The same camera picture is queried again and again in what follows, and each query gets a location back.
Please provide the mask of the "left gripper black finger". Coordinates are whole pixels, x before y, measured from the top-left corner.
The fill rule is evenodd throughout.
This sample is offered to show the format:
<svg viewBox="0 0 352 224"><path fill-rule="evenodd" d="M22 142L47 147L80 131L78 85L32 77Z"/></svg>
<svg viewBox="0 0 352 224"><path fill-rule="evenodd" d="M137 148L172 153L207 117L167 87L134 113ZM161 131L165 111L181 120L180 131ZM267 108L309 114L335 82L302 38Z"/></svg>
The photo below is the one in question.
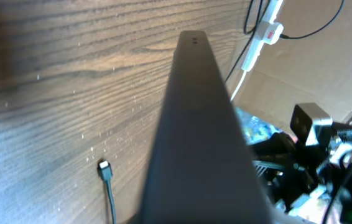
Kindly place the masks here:
<svg viewBox="0 0 352 224"><path fill-rule="evenodd" d="M181 32L152 146L138 223L270 223L210 43Z"/></svg>

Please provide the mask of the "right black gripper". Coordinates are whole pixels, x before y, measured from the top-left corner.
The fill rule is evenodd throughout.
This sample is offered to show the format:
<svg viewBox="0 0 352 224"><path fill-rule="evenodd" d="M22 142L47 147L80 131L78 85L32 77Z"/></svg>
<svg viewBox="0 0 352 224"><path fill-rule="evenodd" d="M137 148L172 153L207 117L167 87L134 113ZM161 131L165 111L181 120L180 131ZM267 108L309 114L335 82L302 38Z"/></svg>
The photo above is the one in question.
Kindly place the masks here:
<svg viewBox="0 0 352 224"><path fill-rule="evenodd" d="M273 204L283 203L286 212L323 183L318 173L328 160L326 147L306 146L286 133L274 133L250 148L256 175L266 185L266 194Z"/></svg>

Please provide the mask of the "blue Galaxy smartphone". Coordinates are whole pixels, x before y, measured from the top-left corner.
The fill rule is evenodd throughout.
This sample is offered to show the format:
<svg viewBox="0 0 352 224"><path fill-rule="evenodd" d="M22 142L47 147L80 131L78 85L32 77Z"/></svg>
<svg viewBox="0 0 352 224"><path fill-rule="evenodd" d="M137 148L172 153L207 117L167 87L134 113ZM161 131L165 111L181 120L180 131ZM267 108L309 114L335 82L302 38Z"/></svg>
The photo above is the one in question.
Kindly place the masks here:
<svg viewBox="0 0 352 224"><path fill-rule="evenodd" d="M268 140L274 133L282 132L281 129L240 108L235 107L234 110L243 136L248 144L256 144Z"/></svg>

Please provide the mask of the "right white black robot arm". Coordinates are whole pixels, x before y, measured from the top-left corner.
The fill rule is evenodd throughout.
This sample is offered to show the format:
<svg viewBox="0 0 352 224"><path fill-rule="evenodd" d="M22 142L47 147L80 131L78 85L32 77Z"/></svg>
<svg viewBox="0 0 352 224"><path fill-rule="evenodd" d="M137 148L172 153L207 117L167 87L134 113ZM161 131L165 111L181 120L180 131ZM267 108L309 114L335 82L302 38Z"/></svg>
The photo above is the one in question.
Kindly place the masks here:
<svg viewBox="0 0 352 224"><path fill-rule="evenodd" d="M293 141L286 133L251 145L256 175L266 186L274 205L289 213L314 193L328 197L325 223L340 202L341 223L352 223L352 125L333 123L313 126L309 135Z"/></svg>

